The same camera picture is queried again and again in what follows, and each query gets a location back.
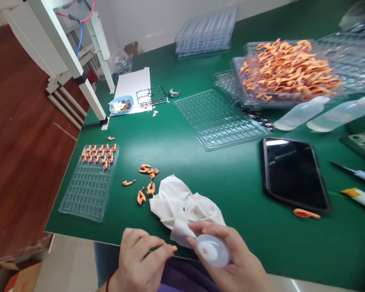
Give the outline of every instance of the human hand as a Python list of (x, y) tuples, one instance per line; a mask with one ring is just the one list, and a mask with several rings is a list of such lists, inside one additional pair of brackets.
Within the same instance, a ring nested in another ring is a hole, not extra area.
[[(149, 253), (150, 249), (159, 247)], [(126, 228), (119, 254), (119, 269), (111, 278), (118, 292), (157, 291), (165, 262), (173, 256), (171, 245), (144, 230)]]
[(187, 238), (222, 292), (271, 291), (268, 275), (260, 260), (249, 251), (246, 243), (234, 228), (203, 221), (192, 222), (189, 224), (189, 228), (195, 233), (218, 237), (226, 243), (230, 251), (231, 263), (223, 268), (216, 268), (207, 264), (201, 257), (196, 246), (196, 239)]

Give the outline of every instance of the smartphone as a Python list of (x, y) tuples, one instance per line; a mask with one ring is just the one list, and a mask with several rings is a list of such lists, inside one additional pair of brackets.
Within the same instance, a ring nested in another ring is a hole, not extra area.
[(331, 209), (315, 150), (309, 143), (283, 138), (261, 141), (262, 181), (269, 196), (315, 212)]

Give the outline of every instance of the phone case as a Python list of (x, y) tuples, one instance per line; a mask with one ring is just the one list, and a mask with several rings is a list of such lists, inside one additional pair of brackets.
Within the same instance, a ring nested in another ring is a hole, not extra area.
[[(293, 201), (293, 200), (289, 200), (289, 199), (280, 197), (280, 196), (278, 196), (276, 194), (273, 194), (271, 192), (271, 186), (270, 186), (270, 183), (269, 183), (270, 180), (268, 179), (268, 177), (269, 177), (268, 168), (266, 167), (268, 165), (267, 151), (266, 151), (266, 146), (265, 146), (266, 145), (266, 139), (281, 139), (281, 140), (292, 141), (292, 142), (300, 142), (300, 143), (307, 144), (311, 147), (312, 153), (313, 153), (313, 158), (314, 158), (314, 161), (315, 161), (316, 171), (319, 175), (320, 182), (321, 182), (321, 185), (322, 185), (323, 194), (324, 194), (324, 199), (325, 199), (326, 204), (327, 204), (326, 209), (320, 209), (320, 208), (316, 208), (316, 207), (313, 207), (313, 206), (308, 206), (308, 205), (302, 204), (300, 202), (296, 202), (296, 201)], [(319, 161), (318, 161), (317, 156), (316, 156), (315, 148), (311, 144), (303, 142), (303, 141), (292, 140), (292, 139), (267, 137), (267, 138), (264, 138), (260, 141), (260, 149), (261, 149), (262, 188), (263, 188), (264, 192), (267, 195), (269, 195), (270, 197), (275, 198), (279, 201), (288, 203), (290, 205), (293, 205), (295, 207), (298, 207), (298, 208), (301, 208), (301, 209), (304, 209), (304, 210), (307, 210), (307, 211), (327, 212), (327, 211), (332, 209), (330, 198), (329, 198), (329, 196), (327, 194), (327, 190), (326, 190), (326, 183), (324, 182), (324, 179), (323, 179), (323, 177), (322, 177), (322, 175), (320, 174), (320, 171), (319, 171)]]

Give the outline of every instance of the green table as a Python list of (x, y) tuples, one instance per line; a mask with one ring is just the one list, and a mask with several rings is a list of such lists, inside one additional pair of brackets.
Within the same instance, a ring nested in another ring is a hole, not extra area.
[[(212, 88), (211, 75), (230, 68), (230, 60), (243, 56), (248, 41), (318, 39), (338, 30), (342, 15), (354, 1), (298, 1), (236, 23), (232, 49), (211, 57), (177, 60), (174, 45), (167, 45), (134, 58), (134, 70), (150, 67), (152, 86), (182, 89), (181, 98)], [(97, 96), (105, 110), (113, 95), (101, 82)], [(262, 191), (258, 141), (211, 152), (205, 151), (190, 126), (171, 103), (151, 113), (111, 118), (108, 130), (90, 127), (81, 131), (46, 225), (47, 232), (65, 234), (111, 244), (120, 244), (126, 227), (141, 228), (169, 240), (170, 231), (150, 211), (140, 207), (137, 192), (147, 186), (148, 177), (138, 173), (143, 163), (162, 170), (156, 178), (175, 174), (192, 192), (214, 201), (227, 225), (236, 228), (268, 273), (365, 291), (365, 208), (332, 195), (333, 210), (321, 220), (300, 219), (291, 206), (278, 203)], [(283, 110), (267, 110), (275, 120)], [(85, 124), (97, 122), (92, 111)], [(365, 171), (365, 161), (339, 142), (344, 127), (329, 133), (312, 133), (305, 125), (272, 136), (312, 143), (317, 151), (327, 189), (340, 192), (365, 183), (329, 164), (334, 160)], [(58, 212), (58, 207), (85, 144), (105, 144), (106, 136), (120, 145), (107, 212), (103, 223)], [(137, 179), (130, 187), (122, 181)], [(179, 247), (177, 256), (195, 259), (189, 249)]]

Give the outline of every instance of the person's left hand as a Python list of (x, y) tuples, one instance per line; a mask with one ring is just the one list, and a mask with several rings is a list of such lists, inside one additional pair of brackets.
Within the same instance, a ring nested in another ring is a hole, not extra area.
[(161, 284), (165, 262), (173, 256), (171, 245), (142, 229), (126, 228), (119, 254), (119, 269), (110, 284), (118, 292), (153, 292)]

